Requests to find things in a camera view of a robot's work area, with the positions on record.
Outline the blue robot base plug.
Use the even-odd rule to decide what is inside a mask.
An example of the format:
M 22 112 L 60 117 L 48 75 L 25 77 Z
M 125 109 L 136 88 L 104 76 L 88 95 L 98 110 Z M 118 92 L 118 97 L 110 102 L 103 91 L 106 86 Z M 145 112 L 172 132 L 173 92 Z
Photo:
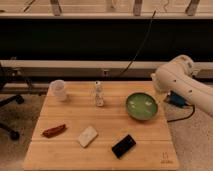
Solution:
M 175 92 L 171 92 L 168 95 L 168 102 L 178 107 L 183 107 L 185 105 L 185 99 L 176 94 Z

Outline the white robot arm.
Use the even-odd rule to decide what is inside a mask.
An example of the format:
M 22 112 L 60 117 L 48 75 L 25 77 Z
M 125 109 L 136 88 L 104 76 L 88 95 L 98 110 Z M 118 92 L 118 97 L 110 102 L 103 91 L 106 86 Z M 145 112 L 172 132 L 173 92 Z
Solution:
M 173 91 L 213 117 L 213 87 L 192 78 L 194 61 L 179 55 L 159 66 L 151 74 L 155 90 L 162 94 Z

